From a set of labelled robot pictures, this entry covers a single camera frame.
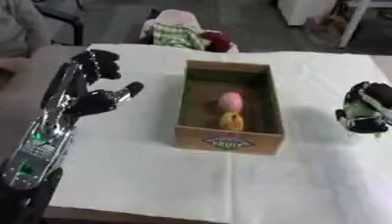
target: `table leg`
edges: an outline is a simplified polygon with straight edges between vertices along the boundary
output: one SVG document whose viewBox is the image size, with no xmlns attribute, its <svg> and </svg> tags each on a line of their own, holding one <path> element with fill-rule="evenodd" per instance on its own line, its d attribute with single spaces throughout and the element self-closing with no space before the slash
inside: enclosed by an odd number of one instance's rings
<svg viewBox="0 0 392 224">
<path fill-rule="evenodd" d="M 348 26 L 341 36 L 340 39 L 340 44 L 339 47 L 346 47 L 348 42 L 350 41 L 351 37 L 353 36 L 355 30 L 358 27 L 358 24 L 363 18 L 363 15 L 365 15 L 366 9 L 368 6 L 371 4 L 372 0 L 360 0 L 355 13 L 350 19 L 350 22 L 348 23 Z"/>
</svg>

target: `cardboard box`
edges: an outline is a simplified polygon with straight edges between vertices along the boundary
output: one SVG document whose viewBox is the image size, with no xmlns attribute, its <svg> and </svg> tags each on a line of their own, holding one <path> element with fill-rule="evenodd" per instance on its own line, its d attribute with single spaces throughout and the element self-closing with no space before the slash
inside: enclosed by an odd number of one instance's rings
<svg viewBox="0 0 392 224">
<path fill-rule="evenodd" d="M 242 96 L 244 131 L 219 128 L 218 99 L 228 91 Z M 270 67 L 188 61 L 175 132 L 180 148 L 275 154 L 284 132 Z"/>
</svg>

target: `apple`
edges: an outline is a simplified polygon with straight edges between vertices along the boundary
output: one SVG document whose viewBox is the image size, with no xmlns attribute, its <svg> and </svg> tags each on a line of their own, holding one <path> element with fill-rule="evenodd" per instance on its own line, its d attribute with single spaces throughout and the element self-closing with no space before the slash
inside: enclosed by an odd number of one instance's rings
<svg viewBox="0 0 392 224">
<path fill-rule="evenodd" d="M 241 113 L 242 97 L 237 92 L 227 92 L 219 99 L 219 107 L 223 112 Z"/>
<path fill-rule="evenodd" d="M 243 118 L 235 112 L 227 112 L 220 118 L 220 128 L 222 130 L 243 130 Z"/>
</svg>

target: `box label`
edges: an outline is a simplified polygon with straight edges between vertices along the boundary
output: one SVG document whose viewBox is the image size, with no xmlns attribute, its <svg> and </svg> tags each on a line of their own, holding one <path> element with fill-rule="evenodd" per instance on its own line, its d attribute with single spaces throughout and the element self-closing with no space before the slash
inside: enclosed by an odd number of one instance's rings
<svg viewBox="0 0 392 224">
<path fill-rule="evenodd" d="M 220 136 L 211 136 L 203 139 L 203 142 L 211 144 L 212 146 L 223 149 L 225 151 L 238 150 L 241 148 L 254 145 L 248 140 L 235 137 L 229 134 L 222 134 Z"/>
</svg>

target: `red cloth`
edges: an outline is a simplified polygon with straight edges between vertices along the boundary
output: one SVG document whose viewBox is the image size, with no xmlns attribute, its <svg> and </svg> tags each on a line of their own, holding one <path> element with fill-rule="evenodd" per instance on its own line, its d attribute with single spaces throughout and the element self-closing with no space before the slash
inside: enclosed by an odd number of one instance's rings
<svg viewBox="0 0 392 224">
<path fill-rule="evenodd" d="M 213 53 L 226 53 L 230 49 L 228 37 L 220 32 L 206 31 L 200 34 L 203 39 L 208 39 L 211 44 L 206 47 L 206 51 Z"/>
</svg>

